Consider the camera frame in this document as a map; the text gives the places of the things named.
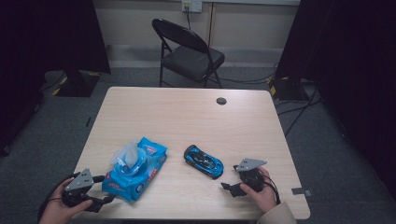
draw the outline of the blue wipes package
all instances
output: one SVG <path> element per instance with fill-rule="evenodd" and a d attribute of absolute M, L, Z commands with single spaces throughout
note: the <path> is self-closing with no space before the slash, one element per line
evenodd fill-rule
<path fill-rule="evenodd" d="M 137 201 L 163 167 L 166 149 L 146 137 L 137 144 L 128 144 L 113 158 L 114 169 L 106 174 L 102 191 L 120 195 L 128 202 Z"/>

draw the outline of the black folding chair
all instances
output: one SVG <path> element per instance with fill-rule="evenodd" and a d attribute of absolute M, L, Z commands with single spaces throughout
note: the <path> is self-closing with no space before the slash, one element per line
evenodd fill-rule
<path fill-rule="evenodd" d="M 183 77 L 196 82 L 204 82 L 206 87 L 209 77 L 214 74 L 219 87 L 222 88 L 216 70 L 224 63 L 223 53 L 211 49 L 195 32 L 163 19 L 154 19 L 152 27 L 162 41 L 160 87 L 163 83 L 163 68 L 167 68 Z M 179 44 L 172 50 L 166 40 Z"/>

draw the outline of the chair backrest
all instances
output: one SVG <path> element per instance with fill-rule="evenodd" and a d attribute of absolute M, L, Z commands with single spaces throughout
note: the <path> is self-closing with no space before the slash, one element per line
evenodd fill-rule
<path fill-rule="evenodd" d="M 208 53 L 209 48 L 206 42 L 195 32 L 163 19 L 154 19 L 152 21 L 154 28 L 160 39 L 166 44 L 165 38 L 181 46 L 194 49 L 202 53 Z"/>

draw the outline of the human hand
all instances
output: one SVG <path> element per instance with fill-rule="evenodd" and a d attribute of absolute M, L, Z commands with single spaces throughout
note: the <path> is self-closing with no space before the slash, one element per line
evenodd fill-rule
<path fill-rule="evenodd" d="M 40 224 L 64 224 L 67 223 L 72 216 L 84 211 L 92 205 L 92 200 L 84 201 L 74 207 L 68 207 L 62 202 L 62 197 L 64 193 L 64 188 L 72 182 L 73 178 L 65 180 L 55 191 L 53 191 L 52 196 L 49 199 L 46 210 L 42 218 L 40 219 Z"/>
<path fill-rule="evenodd" d="M 258 167 L 258 169 L 262 172 L 263 175 L 270 176 L 268 171 L 266 171 L 264 168 Z M 271 183 L 271 181 L 265 176 L 264 181 L 267 183 Z M 256 192 L 256 190 L 252 189 L 244 183 L 240 184 L 240 188 L 256 202 L 256 204 L 259 206 L 260 210 L 262 210 L 264 214 L 276 206 L 275 193 L 272 188 L 264 186 L 262 191 Z"/>

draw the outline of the light wood table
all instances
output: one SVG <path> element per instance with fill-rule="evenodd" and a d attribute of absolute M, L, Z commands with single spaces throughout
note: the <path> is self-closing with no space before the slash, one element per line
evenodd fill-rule
<path fill-rule="evenodd" d="M 226 105 L 216 100 L 223 97 Z M 233 166 L 243 158 L 267 160 L 282 202 L 298 219 L 310 216 L 301 183 L 267 91 L 113 87 L 99 111 L 76 172 L 90 168 L 105 175 L 110 160 L 127 143 L 143 136 L 166 147 L 167 161 L 135 203 L 116 198 L 98 213 L 77 217 L 121 219 L 256 219 L 248 196 L 233 198 L 220 182 L 241 182 Z M 223 175 L 212 180 L 190 167 L 183 152 L 195 144 L 220 159 Z M 89 191 L 103 198 L 101 184 Z"/>

